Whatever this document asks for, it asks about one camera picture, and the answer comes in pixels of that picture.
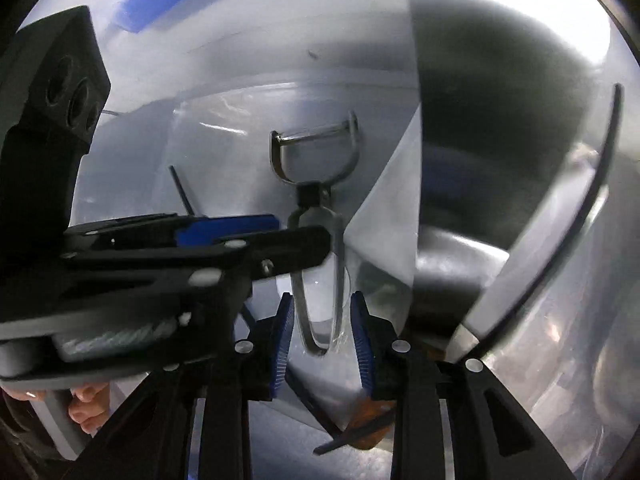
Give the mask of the person's left hand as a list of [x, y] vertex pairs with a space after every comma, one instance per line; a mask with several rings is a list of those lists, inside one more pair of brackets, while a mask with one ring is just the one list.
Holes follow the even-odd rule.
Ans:
[[93, 436], [110, 418], [110, 384], [108, 382], [92, 382], [73, 388], [70, 393], [73, 399], [68, 404], [68, 417], [85, 434]]

